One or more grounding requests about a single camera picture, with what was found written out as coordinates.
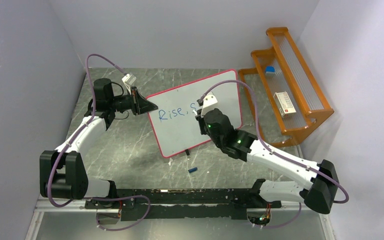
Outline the white red small box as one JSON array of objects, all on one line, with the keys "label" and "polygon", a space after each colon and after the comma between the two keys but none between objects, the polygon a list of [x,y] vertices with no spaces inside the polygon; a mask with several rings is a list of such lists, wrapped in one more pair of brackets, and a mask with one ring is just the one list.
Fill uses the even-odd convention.
[{"label": "white red small box", "polygon": [[286,91],[275,92],[273,94],[273,99],[282,118],[293,115],[297,112],[291,98],[289,97],[289,94]]}]

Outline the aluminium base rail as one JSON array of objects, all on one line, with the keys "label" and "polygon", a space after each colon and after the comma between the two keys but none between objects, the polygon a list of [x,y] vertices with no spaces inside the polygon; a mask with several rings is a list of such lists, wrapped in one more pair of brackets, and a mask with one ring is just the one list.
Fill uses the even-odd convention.
[{"label": "aluminium base rail", "polygon": [[[104,206],[100,204],[97,201],[89,201],[89,200],[72,200],[67,205],[64,205],[64,203],[67,202],[67,200],[64,199],[54,199],[54,202],[57,206],[52,204],[48,198],[39,198],[37,200],[35,210],[36,211],[42,211],[42,212],[97,212],[97,213],[112,213],[116,214],[118,211],[122,212],[129,212],[133,210],[138,210],[140,207],[144,207],[147,209],[148,202],[144,198],[139,198],[138,200],[135,200],[133,198],[129,198],[127,200],[122,200],[121,203],[119,202],[110,202],[109,206]],[[246,209],[262,209],[262,206],[251,206],[248,205],[240,205],[237,203],[233,203],[231,201],[227,202],[221,202],[221,203],[158,203],[156,200],[150,201],[150,209],[156,210],[158,207],[162,207],[162,209],[165,211],[173,210],[175,208],[180,209],[197,209],[197,208],[222,208],[226,207],[228,210],[246,210]]]}]

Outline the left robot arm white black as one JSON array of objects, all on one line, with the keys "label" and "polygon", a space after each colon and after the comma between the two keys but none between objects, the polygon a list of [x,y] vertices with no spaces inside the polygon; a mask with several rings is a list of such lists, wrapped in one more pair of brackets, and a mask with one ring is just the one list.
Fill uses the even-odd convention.
[{"label": "left robot arm white black", "polygon": [[145,99],[133,86],[135,76],[126,74],[122,82],[126,94],[114,95],[113,82],[100,78],[93,83],[96,103],[89,102],[87,112],[75,132],[54,150],[45,150],[39,157],[40,194],[53,198],[81,200],[98,198],[106,208],[114,207],[119,200],[115,182],[92,179],[87,175],[83,163],[94,142],[108,130],[116,112],[131,111],[141,115],[158,109],[158,106]]}]

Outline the orange wooden tiered rack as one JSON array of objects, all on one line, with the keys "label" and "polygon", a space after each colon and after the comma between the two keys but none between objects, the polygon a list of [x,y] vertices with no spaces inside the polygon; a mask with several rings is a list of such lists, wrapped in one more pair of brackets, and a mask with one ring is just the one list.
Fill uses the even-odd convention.
[{"label": "orange wooden tiered rack", "polygon": [[[256,75],[266,92],[273,109],[280,134],[285,140],[273,142],[272,146],[290,147],[301,144],[333,113],[303,55],[298,49],[287,27],[271,27],[266,30],[272,46],[254,50],[251,57],[253,68],[238,70],[239,79],[245,82],[246,75]],[[266,66],[275,68],[275,76],[266,77]],[[296,113],[285,117],[277,108],[274,93],[287,92]]]}]

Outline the pink framed whiteboard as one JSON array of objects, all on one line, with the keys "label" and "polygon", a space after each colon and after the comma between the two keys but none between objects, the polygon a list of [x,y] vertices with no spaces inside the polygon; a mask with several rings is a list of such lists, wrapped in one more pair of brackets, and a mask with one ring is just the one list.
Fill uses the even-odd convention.
[{"label": "pink framed whiteboard", "polygon": [[236,70],[229,69],[147,97],[158,107],[148,117],[163,157],[170,158],[211,140],[201,134],[195,112],[201,108],[197,100],[219,82],[226,83],[212,90],[217,107],[235,128],[242,127],[240,90],[233,82],[236,79]]}]

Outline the blue marker cap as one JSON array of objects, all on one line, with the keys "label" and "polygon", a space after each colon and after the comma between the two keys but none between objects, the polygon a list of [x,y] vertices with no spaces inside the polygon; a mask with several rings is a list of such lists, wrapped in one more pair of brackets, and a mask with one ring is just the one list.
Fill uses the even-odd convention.
[{"label": "blue marker cap", "polygon": [[189,173],[193,173],[193,172],[196,172],[198,170],[197,167],[194,167],[194,168],[191,168],[188,170]]}]

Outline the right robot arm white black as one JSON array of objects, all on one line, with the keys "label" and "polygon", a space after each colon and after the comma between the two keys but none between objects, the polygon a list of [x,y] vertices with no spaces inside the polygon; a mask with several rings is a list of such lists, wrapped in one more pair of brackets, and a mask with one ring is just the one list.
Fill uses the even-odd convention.
[{"label": "right robot arm white black", "polygon": [[269,146],[247,131],[235,129],[227,115],[215,108],[205,115],[197,112],[202,135],[210,137],[215,146],[230,158],[257,163],[288,177],[289,181],[257,180],[250,193],[255,207],[265,203],[288,201],[303,203],[320,214],[329,214],[339,189],[334,164],[329,160],[318,163]]}]

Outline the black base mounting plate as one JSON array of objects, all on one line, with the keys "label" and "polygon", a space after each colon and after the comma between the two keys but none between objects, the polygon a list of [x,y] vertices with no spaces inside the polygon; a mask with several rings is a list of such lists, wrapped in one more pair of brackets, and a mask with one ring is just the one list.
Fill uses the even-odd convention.
[{"label": "black base mounting plate", "polygon": [[121,210],[121,221],[146,219],[230,218],[247,220],[248,210],[279,209],[280,201],[266,202],[251,188],[118,189],[122,201],[87,201],[85,209],[109,213]]}]

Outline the blue eraser on rack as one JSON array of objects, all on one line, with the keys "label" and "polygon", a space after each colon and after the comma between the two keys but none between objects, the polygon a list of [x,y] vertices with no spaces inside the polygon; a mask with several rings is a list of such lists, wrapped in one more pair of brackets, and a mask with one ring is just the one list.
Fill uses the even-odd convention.
[{"label": "blue eraser on rack", "polygon": [[275,68],[271,65],[266,66],[264,70],[264,75],[266,78],[274,77],[276,75]]}]

